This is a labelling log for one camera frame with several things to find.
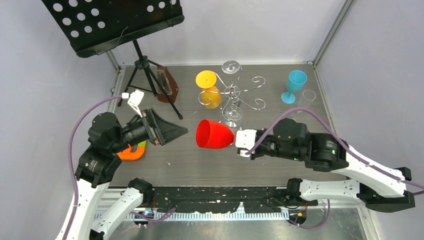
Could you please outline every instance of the yellow cup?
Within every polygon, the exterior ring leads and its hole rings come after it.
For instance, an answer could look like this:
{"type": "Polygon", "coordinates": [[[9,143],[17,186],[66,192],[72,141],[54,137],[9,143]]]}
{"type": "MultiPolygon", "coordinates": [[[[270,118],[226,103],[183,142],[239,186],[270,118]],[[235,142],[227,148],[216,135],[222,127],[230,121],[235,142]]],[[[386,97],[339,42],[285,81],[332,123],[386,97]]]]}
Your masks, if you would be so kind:
{"type": "Polygon", "coordinates": [[[217,76],[213,71],[205,70],[201,71],[196,76],[196,84],[201,89],[208,89],[215,85],[217,82],[217,76]]]}
{"type": "Polygon", "coordinates": [[[202,94],[200,94],[201,102],[204,104],[207,104],[207,105],[204,105],[205,107],[207,107],[208,109],[214,109],[221,104],[221,94],[213,93],[213,92],[219,92],[219,89],[216,86],[212,86],[209,88],[202,88],[202,91],[211,91],[211,92],[203,92],[202,94]]]}

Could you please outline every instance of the cable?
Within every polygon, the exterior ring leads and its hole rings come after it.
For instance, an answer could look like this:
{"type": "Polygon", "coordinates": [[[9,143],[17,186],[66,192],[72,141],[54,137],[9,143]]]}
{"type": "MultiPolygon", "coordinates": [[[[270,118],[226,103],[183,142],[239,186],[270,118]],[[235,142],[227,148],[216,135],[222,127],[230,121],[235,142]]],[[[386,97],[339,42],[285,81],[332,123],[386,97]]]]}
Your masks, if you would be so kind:
{"type": "Polygon", "coordinates": [[[346,152],[348,152],[350,155],[352,155],[355,159],[357,159],[359,162],[367,165],[369,168],[372,168],[374,170],[376,170],[377,172],[384,174],[396,181],[401,181],[405,184],[409,184],[418,188],[423,189],[423,191],[418,191],[415,192],[414,195],[422,195],[424,194],[424,185],[419,184],[419,183],[415,183],[412,181],[408,181],[408,180],[402,180],[400,177],[395,176],[389,172],[386,172],[385,170],[375,166],[375,165],[370,165],[370,163],[368,161],[366,161],[365,159],[361,158],[360,156],[356,155],[354,152],[352,152],[352,150],[349,149],[349,147],[337,136],[337,134],[335,132],[333,132],[331,130],[331,128],[318,116],[318,114],[316,114],[314,111],[305,108],[305,107],[295,107],[292,108],[290,110],[287,110],[285,112],[283,112],[272,124],[271,126],[269,126],[269,128],[262,134],[262,136],[260,136],[260,138],[257,140],[257,142],[254,144],[254,146],[252,147],[252,149],[250,149],[248,152],[246,152],[246,155],[251,154],[261,143],[262,141],[265,139],[265,137],[270,133],[270,131],[275,127],[275,125],[277,125],[277,123],[282,120],[285,116],[287,116],[288,114],[295,112],[295,111],[302,111],[302,112],[307,112],[310,115],[312,115],[314,118],[316,118],[316,120],[318,120],[318,122],[324,126],[324,128],[333,136],[333,138],[335,138],[335,140],[344,148],[344,150],[346,150],[346,152]]]}
{"type": "Polygon", "coordinates": [[[68,159],[69,171],[70,171],[70,176],[72,178],[72,185],[73,185],[73,208],[72,208],[72,212],[71,212],[70,217],[69,217],[69,222],[67,223],[65,232],[63,233],[62,240],[66,240],[67,237],[68,237],[69,230],[71,229],[72,222],[74,221],[75,214],[77,213],[78,199],[79,199],[77,179],[75,178],[75,175],[74,175],[74,164],[72,163],[72,142],[74,140],[75,132],[77,131],[77,128],[80,126],[80,124],[84,120],[84,118],[91,111],[93,111],[98,106],[100,106],[100,105],[102,105],[102,104],[104,104],[104,103],[106,103],[110,100],[119,99],[119,98],[121,98],[121,95],[111,96],[111,97],[108,97],[104,100],[99,101],[94,106],[90,107],[90,109],[88,109],[86,112],[84,112],[84,114],[79,118],[79,120],[76,122],[75,126],[72,129],[72,132],[71,132],[70,137],[69,137],[69,144],[68,144],[68,147],[67,147],[67,159],[68,159]]]}
{"type": "Polygon", "coordinates": [[[148,223],[152,225],[152,224],[157,224],[157,223],[161,223],[161,222],[163,222],[165,219],[167,219],[167,218],[171,217],[171,215],[172,215],[173,213],[175,213],[175,211],[176,211],[176,209],[175,209],[175,207],[173,207],[173,208],[171,208],[171,209],[170,209],[167,213],[165,213],[163,216],[161,216],[159,219],[151,219],[151,218],[146,217],[145,215],[140,214],[140,213],[135,212],[135,211],[132,211],[132,212],[130,212],[130,213],[131,213],[131,214],[134,214],[135,216],[137,216],[137,217],[139,217],[139,218],[142,218],[142,219],[144,219],[144,220],[147,220],[147,221],[148,221],[148,223]]]}
{"type": "Polygon", "coordinates": [[[325,216],[324,221],[322,221],[319,225],[316,225],[316,226],[303,226],[303,225],[300,225],[300,224],[298,224],[296,222],[297,219],[298,219],[298,217],[296,217],[296,219],[294,221],[293,220],[290,220],[290,219],[288,221],[291,224],[297,225],[299,228],[302,228],[302,229],[319,229],[319,228],[321,228],[322,226],[324,226],[328,222],[329,217],[330,217],[330,199],[327,199],[327,204],[328,204],[327,216],[325,216]]]}

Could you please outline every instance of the white wall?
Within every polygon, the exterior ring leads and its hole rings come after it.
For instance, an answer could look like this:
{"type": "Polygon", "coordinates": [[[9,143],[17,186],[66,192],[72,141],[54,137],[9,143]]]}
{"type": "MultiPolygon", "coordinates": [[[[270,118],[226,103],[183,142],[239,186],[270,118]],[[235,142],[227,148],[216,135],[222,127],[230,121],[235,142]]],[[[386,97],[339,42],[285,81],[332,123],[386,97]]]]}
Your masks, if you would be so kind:
{"type": "MultiPolygon", "coordinates": [[[[0,239],[51,240],[73,194],[72,127],[110,96],[115,72],[106,55],[78,58],[40,0],[0,1],[0,58],[0,239]]],[[[74,166],[89,125],[77,132],[74,166]]]]}
{"type": "MultiPolygon", "coordinates": [[[[181,0],[185,20],[138,40],[161,64],[281,63],[313,60],[344,0],[181,0]]],[[[114,51],[125,65],[131,42],[114,51]]]]}
{"type": "MultiPolygon", "coordinates": [[[[356,1],[318,65],[340,136],[388,167],[410,168],[420,184],[423,10],[416,0],[356,1]]],[[[380,239],[423,239],[424,196],[415,202],[413,209],[373,213],[380,239]]]]}

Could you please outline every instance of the blue plastic wine glass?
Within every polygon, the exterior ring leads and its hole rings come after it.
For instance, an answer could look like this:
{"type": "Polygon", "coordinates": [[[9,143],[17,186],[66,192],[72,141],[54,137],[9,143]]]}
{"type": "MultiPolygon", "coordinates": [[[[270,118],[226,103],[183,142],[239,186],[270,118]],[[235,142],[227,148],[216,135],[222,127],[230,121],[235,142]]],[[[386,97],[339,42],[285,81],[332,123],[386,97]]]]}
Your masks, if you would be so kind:
{"type": "Polygon", "coordinates": [[[294,103],[296,101],[296,97],[293,95],[293,93],[300,91],[306,83],[307,79],[308,77],[303,71],[291,71],[287,80],[288,92],[281,94],[281,100],[286,104],[294,103]]]}

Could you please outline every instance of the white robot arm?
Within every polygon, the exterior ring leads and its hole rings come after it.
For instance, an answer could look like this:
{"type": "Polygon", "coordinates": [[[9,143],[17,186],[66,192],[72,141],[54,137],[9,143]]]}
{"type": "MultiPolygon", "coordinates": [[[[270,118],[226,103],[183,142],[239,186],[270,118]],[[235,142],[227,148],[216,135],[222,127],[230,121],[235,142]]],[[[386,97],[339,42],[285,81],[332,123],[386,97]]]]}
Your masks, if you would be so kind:
{"type": "Polygon", "coordinates": [[[288,197],[305,201],[362,201],[369,209],[385,213],[415,207],[414,195],[407,191],[403,182],[411,180],[411,170],[407,167],[392,169],[383,166],[346,143],[349,150],[368,162],[364,164],[345,151],[330,134],[309,133],[305,124],[288,118],[277,123],[273,128],[274,134],[267,135],[255,151],[248,154],[264,132],[264,129],[237,131],[235,146],[238,155],[251,160],[265,155],[291,159],[305,162],[305,167],[314,171],[337,173],[349,178],[323,182],[292,178],[287,183],[288,197]],[[400,180],[383,174],[376,167],[400,180]]]}
{"type": "MultiPolygon", "coordinates": [[[[135,96],[134,106],[138,109],[143,96],[135,96]]],[[[74,206],[72,201],[69,206],[57,240],[107,240],[134,208],[152,200],[152,185],[136,178],[130,181],[122,197],[93,222],[100,199],[121,164],[117,153],[147,140],[163,146],[188,132],[187,128],[162,119],[153,108],[136,112],[125,127],[111,112],[101,113],[92,121],[88,130],[91,144],[79,158],[75,171],[77,204],[74,206]]]]}

